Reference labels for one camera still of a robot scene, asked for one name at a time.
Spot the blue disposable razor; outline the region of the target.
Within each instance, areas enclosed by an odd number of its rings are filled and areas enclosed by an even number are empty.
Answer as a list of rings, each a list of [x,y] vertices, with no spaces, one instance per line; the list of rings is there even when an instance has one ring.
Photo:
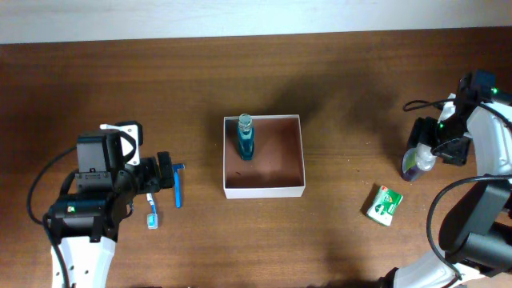
[[[174,172],[174,198],[175,198],[175,206],[179,209],[182,207],[182,192],[181,192],[181,180],[180,180],[180,171],[185,169],[185,165],[183,163],[173,164],[173,172]]]

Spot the green white soap box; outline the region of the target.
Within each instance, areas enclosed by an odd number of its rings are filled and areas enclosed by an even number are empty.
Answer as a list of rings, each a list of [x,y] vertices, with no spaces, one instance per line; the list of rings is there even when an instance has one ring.
[[[366,216],[383,226],[390,226],[402,200],[403,196],[400,193],[386,186],[380,186]]]

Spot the blue mouthwash bottle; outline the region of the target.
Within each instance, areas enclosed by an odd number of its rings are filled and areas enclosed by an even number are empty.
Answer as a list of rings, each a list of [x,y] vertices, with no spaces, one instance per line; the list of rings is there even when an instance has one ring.
[[[238,117],[238,150],[241,159],[249,161],[254,155],[254,124],[249,114]]]

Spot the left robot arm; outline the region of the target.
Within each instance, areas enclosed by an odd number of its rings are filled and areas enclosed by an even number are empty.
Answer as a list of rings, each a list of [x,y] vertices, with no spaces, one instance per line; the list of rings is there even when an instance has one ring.
[[[78,167],[42,217],[54,287],[106,286],[119,227],[132,215],[134,198],[174,187],[169,153],[143,158],[142,144],[136,121],[102,124],[78,136],[72,149]]]

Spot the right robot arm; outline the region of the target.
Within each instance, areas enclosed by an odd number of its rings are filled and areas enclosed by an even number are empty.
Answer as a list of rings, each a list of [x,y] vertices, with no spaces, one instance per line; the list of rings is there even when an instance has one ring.
[[[438,118],[417,118],[402,159],[408,182],[436,160],[464,166],[474,150],[477,173],[441,189],[430,204],[426,236],[430,251],[393,268],[379,287],[462,287],[468,281],[511,272],[511,228],[499,223],[511,212],[511,95],[491,72],[459,80],[445,100],[432,102]]]

